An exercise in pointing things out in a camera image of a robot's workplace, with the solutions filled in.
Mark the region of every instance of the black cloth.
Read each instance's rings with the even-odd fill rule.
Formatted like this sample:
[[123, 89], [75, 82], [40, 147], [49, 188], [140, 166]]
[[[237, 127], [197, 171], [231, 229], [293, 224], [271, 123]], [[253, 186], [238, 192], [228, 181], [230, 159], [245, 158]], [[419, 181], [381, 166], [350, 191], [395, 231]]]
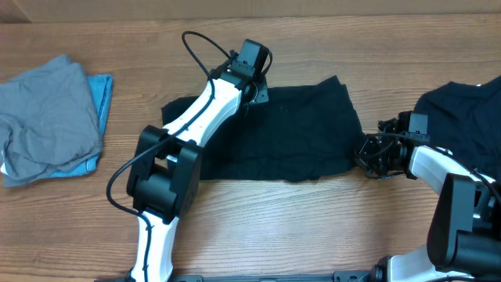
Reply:
[[421, 96], [414, 110], [428, 114], [431, 143], [501, 180], [501, 77], [481, 86], [450, 82]]
[[[162, 108], [164, 124], [197, 97]], [[226, 120], [204, 149], [200, 178], [300, 182], [346, 172], [363, 139], [348, 90], [337, 77], [313, 86], [269, 89], [269, 102]]]

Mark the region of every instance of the folded cloth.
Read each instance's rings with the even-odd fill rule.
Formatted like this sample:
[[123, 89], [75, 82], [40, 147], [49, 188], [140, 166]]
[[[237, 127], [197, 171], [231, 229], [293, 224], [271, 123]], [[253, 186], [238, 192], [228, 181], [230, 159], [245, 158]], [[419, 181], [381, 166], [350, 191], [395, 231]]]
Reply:
[[[111, 86], [113, 84], [113, 76], [111, 74], [97, 74], [88, 76], [88, 85], [91, 89], [92, 100], [97, 110], [97, 118], [99, 125], [99, 133], [104, 137], [106, 130], [106, 122], [108, 120], [108, 112], [111, 105]], [[50, 177], [71, 177], [86, 175], [89, 172], [95, 171], [99, 155], [90, 157], [88, 160], [80, 163], [76, 167], [68, 171], [54, 172]]]
[[[164, 124], [197, 97], [164, 108]], [[300, 182], [349, 171], [362, 128], [337, 77], [314, 86], [269, 89], [269, 102], [226, 120], [204, 148], [200, 178]]]
[[103, 149], [82, 66], [66, 55], [0, 85], [4, 186], [67, 171]]
[[501, 76], [484, 85], [450, 82], [421, 96], [430, 142], [465, 165], [501, 180]]

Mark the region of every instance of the cable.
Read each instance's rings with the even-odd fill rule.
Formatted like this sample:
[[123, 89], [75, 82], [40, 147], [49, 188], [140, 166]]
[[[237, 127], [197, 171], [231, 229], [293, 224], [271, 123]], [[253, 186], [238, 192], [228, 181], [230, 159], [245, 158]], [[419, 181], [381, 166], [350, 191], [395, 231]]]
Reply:
[[421, 145], [428, 146], [432, 150], [435, 150], [435, 151], [439, 152], [440, 154], [443, 154], [443, 155], [445, 155], [447, 157], [452, 158], [454, 161], [456, 161], [458, 164], [460, 164], [464, 169], [466, 169], [467, 171], [469, 171], [470, 174], [472, 174], [472, 175], [476, 176], [477, 178], [479, 178], [482, 181], [482, 183], [484, 185], [486, 185], [487, 188], [494, 195], [494, 198], [496, 199], [496, 201], [498, 202], [498, 204], [501, 204], [501, 195], [499, 195], [499, 192], [494, 188], [494, 186], [480, 172], [478, 172], [476, 169], [468, 168], [468, 166], [465, 165], [457, 157], [454, 157], [453, 155], [449, 154], [449, 150], [447, 150], [447, 149], [441, 150], [440, 147], [435, 146], [433, 144], [430, 144], [429, 142], [424, 142], [421, 139], [413, 138], [413, 137], [410, 137], [410, 136], [405, 136], [403, 134], [397, 134], [397, 133], [374, 133], [374, 134], [367, 134], [367, 136], [374, 136], [374, 137], [377, 137], [377, 136], [391, 136], [391, 137], [398, 137], [398, 138], [403, 138], [403, 139], [411, 140], [411, 141], [414, 141], [414, 142], [419, 143]]
[[265, 68], [265, 70], [261, 72], [262, 76], [265, 76], [268, 73], [269, 68], [272, 66], [273, 53], [272, 53], [272, 51], [268, 51], [268, 53], [269, 53], [268, 54], [269, 55], [269, 63], [268, 63], [268, 66]]
[[493, 282], [493, 281], [500, 281], [500, 279], [497, 278], [471, 278], [471, 277], [442, 277], [442, 278], [437, 278], [437, 279], [432, 279], [428, 280], [427, 282], [452, 282], [452, 281], [474, 281], [474, 282]]
[[133, 165], [136, 161], [142, 159], [143, 157], [145, 157], [148, 154], [153, 154], [153, 152], [156, 153], [160, 148], [162, 148], [168, 142], [170, 142], [172, 139], [174, 139], [179, 133], [185, 131], [209, 107], [209, 105], [211, 104], [212, 100], [214, 99], [214, 96], [215, 96], [215, 86], [214, 86], [214, 82], [212, 80], [212, 77], [209, 74], [209, 72], [207, 71], [207, 68], [202, 64], [202, 62], [200, 62], [200, 60], [198, 59], [198, 57], [195, 55], [195, 53], [192, 51], [192, 49], [189, 47], [188, 43], [186, 42], [186, 35], [187, 34], [193, 34], [193, 35], [199, 36], [199, 37], [207, 40], [212, 45], [214, 45], [215, 47], [217, 47], [221, 52], [223, 52], [225, 54], [225, 56], [228, 57], [228, 58], [229, 58], [229, 54], [221, 46], [219, 46], [216, 42], [212, 41], [210, 38], [208, 38], [207, 36], [205, 36], [203, 34], [200, 34], [200, 33], [195, 32], [195, 31], [185, 31], [185, 32], [182, 33], [181, 39], [182, 39], [182, 43], [186, 47], [186, 50], [188, 50], [188, 52], [191, 55], [191, 57], [196, 61], [196, 63], [198, 63], [198, 65], [200, 66], [200, 68], [202, 69], [202, 71], [204, 71], [205, 75], [207, 75], [208, 81], [211, 83], [211, 96], [210, 96], [209, 100], [205, 103], [205, 105], [202, 107], [202, 109], [200, 109], [200, 111], [198, 113], [196, 113], [188, 122], [186, 122], [178, 131], [174, 132], [169, 137], [167, 137], [166, 139], [160, 141], [159, 143], [151, 146], [147, 150], [144, 150], [142, 153], [138, 154], [137, 156], [135, 156], [134, 158], [132, 158], [130, 161], [128, 161], [127, 163], [125, 163], [124, 165], [122, 165], [121, 168], [119, 168], [111, 176], [110, 180], [108, 181], [108, 185], [106, 186], [106, 198], [108, 199], [108, 201], [115, 208], [118, 208], [118, 209], [120, 209], [120, 210], [122, 210], [124, 212], [127, 212], [127, 213], [130, 213], [132, 215], [135, 215], [135, 216], [141, 218], [142, 220], [144, 220], [144, 222], [146, 223], [146, 231], [148, 232], [148, 237], [147, 237], [147, 240], [146, 240], [146, 250], [145, 250], [145, 254], [144, 254], [144, 263], [143, 263], [143, 268], [142, 268], [142, 271], [144, 272], [144, 281], [145, 282], [148, 282], [148, 272], [147, 272], [147, 269], [148, 269], [148, 254], [150, 253], [150, 245], [151, 245], [151, 228], [152, 228], [151, 223], [148, 220], [148, 218], [145, 217], [142, 213], [139, 213], [138, 211], [134, 211], [133, 209], [130, 209], [130, 208], [126, 208], [125, 206], [123, 206], [121, 204], [118, 204], [111, 197], [111, 187], [112, 187], [113, 183], [115, 182], [115, 180], [118, 178], [118, 176], [120, 176], [120, 174], [122, 172], [124, 172], [127, 168], [129, 168], [131, 165]]

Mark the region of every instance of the wood grain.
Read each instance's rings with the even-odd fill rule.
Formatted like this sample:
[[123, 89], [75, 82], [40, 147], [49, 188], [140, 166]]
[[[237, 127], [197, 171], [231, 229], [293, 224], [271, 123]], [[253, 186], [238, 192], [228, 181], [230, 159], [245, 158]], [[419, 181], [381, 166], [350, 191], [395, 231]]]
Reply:
[[0, 0], [0, 23], [29, 23], [26, 14], [19, 8], [15, 0]]
[[35, 23], [501, 13], [499, 0], [16, 0]]
[[[184, 30], [238, 49], [245, 38], [274, 55], [273, 86], [332, 76], [348, 86], [366, 132], [411, 110], [448, 81], [500, 75], [501, 15], [343, 16], [0, 25], [0, 81], [61, 53], [90, 74], [114, 75], [105, 151], [96, 173], [0, 190], [0, 281], [92, 281], [135, 261], [137, 219], [106, 201], [111, 174], [134, 152], [160, 108], [196, 95], [204, 77], [180, 40]], [[190, 44], [208, 67], [222, 55]], [[114, 196], [130, 204], [117, 180]], [[202, 183], [181, 221], [177, 273], [264, 275], [366, 269], [425, 243], [437, 196], [420, 181], [373, 181], [355, 168], [315, 182]]]

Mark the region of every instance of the table surface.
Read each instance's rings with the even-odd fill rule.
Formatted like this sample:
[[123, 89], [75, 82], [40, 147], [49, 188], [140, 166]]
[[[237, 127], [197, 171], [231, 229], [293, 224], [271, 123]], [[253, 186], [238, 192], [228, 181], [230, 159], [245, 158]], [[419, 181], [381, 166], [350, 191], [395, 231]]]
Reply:
[[[114, 75], [105, 150], [96, 173], [0, 189], [0, 281], [92, 281], [124, 276], [135, 262], [137, 219], [106, 200], [108, 178], [135, 150], [160, 108], [198, 95], [200, 68], [181, 33], [225, 49], [245, 38], [274, 55], [269, 86], [313, 85], [337, 75], [365, 132], [412, 110], [425, 92], [501, 74], [501, 15], [342, 16], [0, 25], [0, 81], [61, 53], [90, 74]], [[199, 38], [210, 67], [224, 59]], [[131, 204], [126, 177], [114, 196]], [[180, 222], [176, 273], [204, 276], [332, 273], [425, 244], [437, 195], [420, 180], [375, 181], [362, 171], [319, 181], [200, 184]]]

